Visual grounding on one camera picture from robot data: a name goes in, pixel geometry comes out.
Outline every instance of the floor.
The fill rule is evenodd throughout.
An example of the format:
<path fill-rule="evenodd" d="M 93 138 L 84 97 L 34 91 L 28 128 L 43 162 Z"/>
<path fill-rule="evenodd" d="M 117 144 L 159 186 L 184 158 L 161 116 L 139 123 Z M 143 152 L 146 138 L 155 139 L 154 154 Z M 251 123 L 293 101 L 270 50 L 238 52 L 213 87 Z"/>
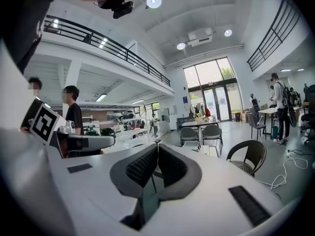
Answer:
<path fill-rule="evenodd" d="M 248 123 L 234 121 L 224 122 L 220 123 L 220 128 L 223 131 L 222 138 L 224 146 L 222 149 L 222 154 L 220 156 L 223 160 L 226 159 L 228 152 L 233 146 L 242 141 L 251 139 L 251 128 Z M 256 138 L 256 130 L 253 131 L 253 138 Z M 175 130 L 167 133 L 160 139 L 162 139 L 162 142 L 165 144 L 180 146 L 180 130 Z M 278 175 L 285 174 L 283 164 L 288 159 L 286 156 L 286 149 L 299 149 L 304 154 L 311 154 L 303 156 L 293 156 L 293 158 L 306 159 L 308 161 L 307 169 L 299 169 L 294 165 L 293 161 L 288 161 L 285 164 L 287 172 L 286 184 L 271 190 L 272 192 L 279 195 L 279 198 L 284 205 L 296 198 L 302 197 L 311 178 L 314 175 L 312 164 L 315 161 L 315 141 L 308 142 L 306 145 L 304 145 L 304 141 L 306 139 L 307 134 L 305 133 L 305 131 L 300 134 L 298 127 L 291 127 L 289 140 L 288 142 L 286 142 L 285 145 L 280 146 L 279 144 L 274 143 L 272 140 L 270 140 L 270 136 L 267 136 L 267 139 L 265 140 L 265 136 L 261 134 L 261 137 L 258 138 L 258 140 L 261 141 L 267 148 L 266 160 L 261 168 L 255 173 L 255 179 L 259 181 L 271 184 Z M 219 150 L 219 141 L 207 141 L 207 144 L 216 145 Z M 233 155 L 233 160 L 244 160 L 245 153 L 245 150 L 238 151 L 236 154 Z M 304 168 L 306 166 L 306 162 L 297 161 L 297 165 Z M 163 188 L 163 181 L 161 178 L 154 177 L 154 180 L 157 189 Z M 275 184 L 282 181 L 283 178 L 279 178 L 275 182 Z M 147 200 L 150 200 L 151 204 L 154 204 L 156 202 L 156 206 L 158 205 L 152 181 L 148 182 L 145 188 L 144 197 Z M 150 210 L 154 212 L 154 207 L 148 209 L 146 217 L 150 217 Z"/>

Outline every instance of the ceiling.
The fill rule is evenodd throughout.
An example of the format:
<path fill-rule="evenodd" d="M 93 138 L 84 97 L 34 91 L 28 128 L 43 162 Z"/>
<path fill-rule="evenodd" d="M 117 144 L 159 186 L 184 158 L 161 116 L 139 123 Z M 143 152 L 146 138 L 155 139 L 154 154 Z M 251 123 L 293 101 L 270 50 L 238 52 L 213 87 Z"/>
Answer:
<path fill-rule="evenodd" d="M 60 82 L 58 74 L 59 66 L 63 66 L 63 77 L 66 78 L 70 67 L 70 60 L 35 54 L 24 73 L 26 79 L 29 77 L 38 77 L 42 81 L 43 87 L 38 97 L 53 108 L 62 105 L 63 87 L 61 85 L 64 85 L 65 79 L 63 82 Z M 100 101 L 100 104 L 103 103 L 103 105 L 94 107 L 106 108 L 106 103 L 117 103 L 123 106 L 139 99 L 144 99 L 150 103 L 152 100 L 158 101 L 159 99 L 168 97 L 143 84 L 123 81 L 111 75 L 109 76 L 104 69 L 86 64 L 82 64 L 80 68 L 77 87 L 80 90 L 77 101 L 87 102 L 88 107 L 91 107 L 88 102 L 95 102 L 103 93 L 107 94 Z"/>
<path fill-rule="evenodd" d="M 79 0 L 55 0 L 48 14 L 84 24 L 124 45 L 136 40 L 166 65 L 241 44 L 252 3 L 252 0 L 162 0 L 159 8 L 146 9 L 146 0 L 131 1 L 133 12 L 118 20 L 112 19 L 111 11 Z M 177 50 L 179 42 L 189 41 L 189 32 L 208 28 L 212 30 L 210 43 Z M 233 31 L 230 37 L 224 36 L 226 29 Z"/>
<path fill-rule="evenodd" d="M 282 69 L 291 69 L 292 72 L 304 68 L 315 69 L 310 66 L 315 64 L 314 38 L 308 36 L 293 52 L 286 56 L 281 62 L 271 68 L 265 74 L 280 72 Z"/>

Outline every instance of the black metal railing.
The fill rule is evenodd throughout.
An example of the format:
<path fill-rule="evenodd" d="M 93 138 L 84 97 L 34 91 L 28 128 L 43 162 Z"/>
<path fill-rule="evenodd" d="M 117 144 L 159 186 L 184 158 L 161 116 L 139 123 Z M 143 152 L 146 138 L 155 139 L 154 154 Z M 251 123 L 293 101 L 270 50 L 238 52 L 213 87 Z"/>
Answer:
<path fill-rule="evenodd" d="M 125 60 L 130 64 L 133 64 L 170 87 L 169 79 L 157 71 L 154 67 L 123 45 L 93 29 L 66 19 L 46 15 L 44 31 L 93 45 Z"/>
<path fill-rule="evenodd" d="M 300 12 L 292 0 L 281 0 L 279 10 L 267 34 L 247 63 L 252 71 L 258 68 L 284 42 L 300 18 Z"/>

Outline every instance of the white cable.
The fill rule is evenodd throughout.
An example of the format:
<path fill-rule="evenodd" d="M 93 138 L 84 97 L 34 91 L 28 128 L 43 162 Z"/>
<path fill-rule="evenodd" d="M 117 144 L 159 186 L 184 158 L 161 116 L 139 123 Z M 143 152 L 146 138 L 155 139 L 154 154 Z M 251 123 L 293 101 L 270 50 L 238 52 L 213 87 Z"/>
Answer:
<path fill-rule="evenodd" d="M 283 164 L 285 176 L 284 176 L 284 175 L 278 175 L 278 176 L 276 177 L 276 179 L 272 182 L 272 184 L 264 183 L 264 182 L 262 182 L 262 181 L 259 181 L 259 182 L 271 186 L 271 187 L 269 188 L 270 190 L 275 189 L 275 188 L 277 188 L 277 187 L 280 186 L 280 185 L 286 184 L 286 168 L 285 168 L 285 164 L 286 164 L 287 161 L 292 161 L 292 160 L 293 160 L 293 161 L 294 161 L 294 164 L 295 164 L 295 166 L 296 166 L 297 168 L 302 169 L 302 170 L 306 170 L 306 169 L 307 169 L 308 164 L 309 164 L 307 160 L 302 159 L 302 158 L 295 158 L 295 159 L 294 159 L 294 158 L 292 158 L 291 156 L 288 156 L 288 157 L 289 157 L 289 158 L 288 158 L 288 159 L 284 162 L 284 164 Z M 298 166 L 298 165 L 296 164 L 296 160 L 306 161 L 306 167 L 305 167 L 305 168 L 302 168 L 302 167 Z M 278 183 L 278 184 L 275 184 L 275 185 L 274 185 L 274 183 L 276 182 L 276 180 L 277 180 L 279 177 L 283 177 L 284 180 L 283 180 L 281 183 Z"/>

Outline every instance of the ceiling light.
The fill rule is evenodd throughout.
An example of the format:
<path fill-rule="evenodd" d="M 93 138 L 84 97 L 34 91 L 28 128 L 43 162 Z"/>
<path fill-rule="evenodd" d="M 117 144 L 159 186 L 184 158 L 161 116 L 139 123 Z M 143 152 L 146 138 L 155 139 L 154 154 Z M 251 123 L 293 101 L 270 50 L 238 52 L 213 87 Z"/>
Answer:
<path fill-rule="evenodd" d="M 104 97 L 106 96 L 106 94 L 105 93 L 103 93 L 97 100 L 96 100 L 96 102 L 99 102 L 99 101 L 101 101 Z"/>
<path fill-rule="evenodd" d="M 147 6 L 152 9 L 160 7 L 161 4 L 162 0 L 147 0 Z"/>
<path fill-rule="evenodd" d="M 182 50 L 182 49 L 184 49 L 186 47 L 186 44 L 185 43 L 179 43 L 178 45 L 177 45 L 177 49 L 178 50 Z"/>
<path fill-rule="evenodd" d="M 231 29 L 227 29 L 225 32 L 224 32 L 224 36 L 226 37 L 230 37 L 232 35 L 232 30 Z"/>
<path fill-rule="evenodd" d="M 142 102 L 142 101 L 144 101 L 144 100 L 138 100 L 136 102 L 132 102 L 132 104 L 137 104 L 137 103 Z"/>

